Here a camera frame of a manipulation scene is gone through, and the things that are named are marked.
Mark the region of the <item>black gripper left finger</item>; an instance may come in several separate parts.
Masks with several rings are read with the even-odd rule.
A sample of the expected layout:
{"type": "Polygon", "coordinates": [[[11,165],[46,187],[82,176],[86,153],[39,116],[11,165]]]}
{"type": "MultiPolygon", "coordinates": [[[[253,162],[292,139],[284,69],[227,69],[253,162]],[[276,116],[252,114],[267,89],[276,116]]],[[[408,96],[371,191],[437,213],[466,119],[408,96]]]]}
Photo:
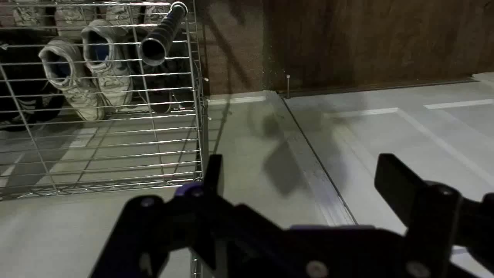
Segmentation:
{"type": "Polygon", "coordinates": [[[213,278],[287,278],[286,262],[256,233],[278,228],[221,196],[222,162],[212,154],[204,179],[184,184],[170,201],[130,199],[90,278],[159,278],[178,250],[196,255],[213,278]]]}

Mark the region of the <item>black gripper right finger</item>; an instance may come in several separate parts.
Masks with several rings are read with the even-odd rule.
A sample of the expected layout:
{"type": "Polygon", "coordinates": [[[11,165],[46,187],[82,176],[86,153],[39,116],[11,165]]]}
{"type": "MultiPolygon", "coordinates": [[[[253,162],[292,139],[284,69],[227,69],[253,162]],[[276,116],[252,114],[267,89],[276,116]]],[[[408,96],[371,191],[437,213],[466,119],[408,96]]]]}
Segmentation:
{"type": "Polygon", "coordinates": [[[378,156],[374,187],[406,225],[405,267],[428,278],[474,278],[451,261],[455,245],[494,272],[494,193],[480,201],[457,188],[420,178],[392,153],[378,156]]]}

